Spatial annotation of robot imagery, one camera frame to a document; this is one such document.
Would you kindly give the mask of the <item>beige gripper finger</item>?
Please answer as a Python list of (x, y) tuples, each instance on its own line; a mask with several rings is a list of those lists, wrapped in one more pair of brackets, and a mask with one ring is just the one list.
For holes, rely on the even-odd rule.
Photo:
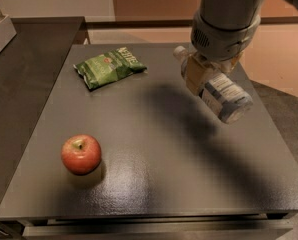
[(187, 88), (198, 96), (204, 84), (210, 80), (215, 72), (213, 65), (198, 53), (191, 54), (187, 59), (185, 82)]
[(224, 74), (230, 74), (237, 66), (238, 62), (240, 61), (241, 57), (243, 55), (243, 52), (239, 52), (234, 57), (221, 61), (220, 62), (220, 70)]

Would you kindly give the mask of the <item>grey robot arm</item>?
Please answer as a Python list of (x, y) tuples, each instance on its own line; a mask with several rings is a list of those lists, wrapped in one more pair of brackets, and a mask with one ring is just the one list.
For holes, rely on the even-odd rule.
[[(264, 0), (201, 0), (194, 15), (186, 86), (195, 96), (218, 71), (229, 74), (260, 24)], [(298, 0), (285, 0), (298, 10)]]

